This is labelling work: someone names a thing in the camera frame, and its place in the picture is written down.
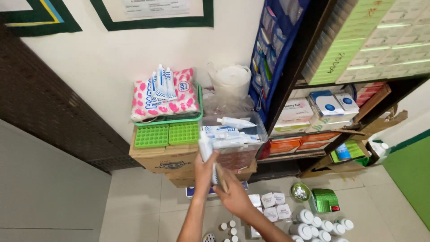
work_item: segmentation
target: hand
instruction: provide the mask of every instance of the hand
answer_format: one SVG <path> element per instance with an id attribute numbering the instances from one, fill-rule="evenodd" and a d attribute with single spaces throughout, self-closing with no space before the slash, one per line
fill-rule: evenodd
<path id="1" fill-rule="evenodd" d="M 247 221 L 246 216 L 251 215 L 251 212 L 257 209 L 252 205 L 242 183 L 234 176 L 233 172 L 227 169 L 223 169 L 223 172 L 228 192 L 225 193 L 221 186 L 214 186 L 213 189 L 228 211 Z"/>
<path id="2" fill-rule="evenodd" d="M 218 150 L 214 150 L 206 162 L 200 153 L 194 161 L 194 177 L 196 178 L 196 193 L 207 196 L 212 184 L 213 165 L 218 158 Z"/>

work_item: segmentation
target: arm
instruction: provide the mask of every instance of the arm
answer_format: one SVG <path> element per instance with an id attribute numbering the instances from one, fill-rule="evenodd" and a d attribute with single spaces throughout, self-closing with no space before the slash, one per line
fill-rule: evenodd
<path id="1" fill-rule="evenodd" d="M 209 189 L 211 188 L 213 164 L 217 157 L 218 153 L 214 151 L 206 163 L 203 162 L 200 154 L 197 155 L 196 160 L 194 161 L 196 189 L 177 242 L 202 241 L 203 216 L 205 212 L 206 198 L 208 196 Z"/>
<path id="2" fill-rule="evenodd" d="M 228 192 L 223 192 L 222 188 L 218 186 L 214 187 L 214 191 L 231 213 L 254 227 L 267 242 L 294 242 L 252 205 L 242 184 L 231 171 L 224 170 L 224 177 Z"/>

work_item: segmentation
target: pink and white bag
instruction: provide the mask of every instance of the pink and white bag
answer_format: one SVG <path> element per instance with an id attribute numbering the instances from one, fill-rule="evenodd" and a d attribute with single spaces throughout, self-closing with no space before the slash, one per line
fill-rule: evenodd
<path id="1" fill-rule="evenodd" d="M 151 79 L 135 82 L 131 120 L 138 122 L 162 115 L 200 110 L 197 100 L 198 92 L 193 87 L 193 69 L 174 71 L 173 76 L 173 85 L 178 98 L 167 102 L 151 103 L 152 95 L 155 94 L 152 90 Z"/>

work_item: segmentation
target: green wall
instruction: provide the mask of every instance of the green wall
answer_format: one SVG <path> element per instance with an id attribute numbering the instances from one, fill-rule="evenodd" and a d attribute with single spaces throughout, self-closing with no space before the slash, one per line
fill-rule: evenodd
<path id="1" fill-rule="evenodd" d="M 391 153 L 383 164 L 430 230 L 430 137 Z"/>

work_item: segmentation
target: tiled floor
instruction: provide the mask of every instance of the tiled floor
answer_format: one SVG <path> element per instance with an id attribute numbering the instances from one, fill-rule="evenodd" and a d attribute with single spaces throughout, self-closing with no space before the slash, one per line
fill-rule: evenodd
<path id="1" fill-rule="evenodd" d="M 248 193 L 290 195 L 291 185 L 298 180 L 287 177 L 252 183 Z M 333 220 L 346 216 L 351 219 L 355 228 L 344 236 L 351 242 L 430 242 L 430 232 L 382 166 L 362 173 L 325 175 L 301 181 L 310 188 L 330 188 L 336 192 L 341 211 L 325 218 Z M 292 197 L 287 197 L 286 202 L 291 210 L 309 208 L 308 203 L 296 203 Z M 142 168 L 114 171 L 100 241 L 174 242 L 189 204 L 185 190 L 176 188 L 161 174 Z M 239 242 L 246 241 L 243 221 L 228 212 L 219 200 L 207 202 L 203 232 L 214 232 L 221 242 L 228 234 L 219 232 L 217 226 L 231 219 L 236 221 Z M 276 225 L 284 231 L 290 226 L 286 222 Z"/>

